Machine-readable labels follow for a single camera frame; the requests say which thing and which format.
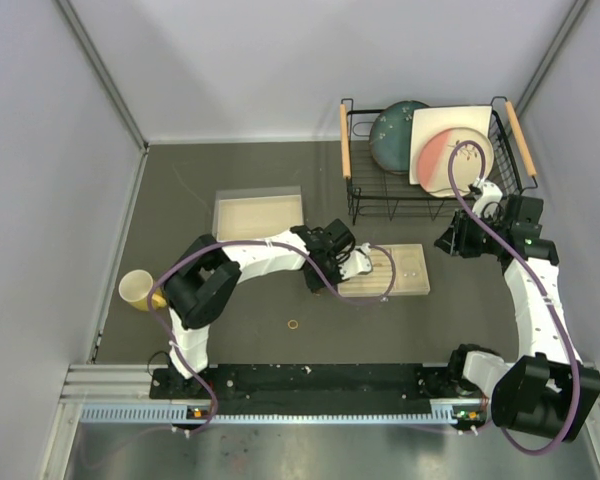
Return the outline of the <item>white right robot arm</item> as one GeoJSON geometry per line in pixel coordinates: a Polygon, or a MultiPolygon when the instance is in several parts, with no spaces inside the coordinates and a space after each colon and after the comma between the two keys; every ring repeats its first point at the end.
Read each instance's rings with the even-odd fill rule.
{"type": "Polygon", "coordinates": [[[600,395],[600,373],[585,366],[570,338],[558,291],[559,257],[541,238],[543,202],[501,192],[462,201],[435,245],[452,256],[493,255],[514,305],[518,358],[508,364],[486,347],[462,344],[451,354],[446,380],[456,394],[479,390],[505,437],[524,433],[547,440],[546,454],[579,434],[600,395]]]}

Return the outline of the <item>beige velvet jewelry tray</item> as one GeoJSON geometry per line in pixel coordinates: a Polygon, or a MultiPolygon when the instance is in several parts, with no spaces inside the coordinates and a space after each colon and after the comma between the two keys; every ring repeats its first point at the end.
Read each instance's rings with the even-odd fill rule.
{"type": "MultiPolygon", "coordinates": [[[[393,287],[389,296],[427,295],[430,282],[426,268],[424,250],[421,244],[381,245],[392,257],[395,264],[393,287]]],[[[373,271],[360,275],[338,285],[343,297],[377,297],[385,293],[392,278],[392,267],[388,257],[378,249],[370,253],[373,271]]]]}

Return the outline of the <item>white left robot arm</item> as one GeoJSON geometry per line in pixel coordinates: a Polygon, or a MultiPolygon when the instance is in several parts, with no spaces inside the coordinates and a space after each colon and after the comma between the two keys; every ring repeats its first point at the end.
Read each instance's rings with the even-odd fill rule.
{"type": "Polygon", "coordinates": [[[212,322],[220,317],[236,286],[283,271],[301,271],[315,293],[372,271],[370,245],[356,243],[340,220],[327,227],[291,227],[271,237],[219,242],[198,237],[177,263],[147,292],[155,295],[171,318],[169,358],[172,384],[185,396],[206,387],[207,342],[212,322]]]}

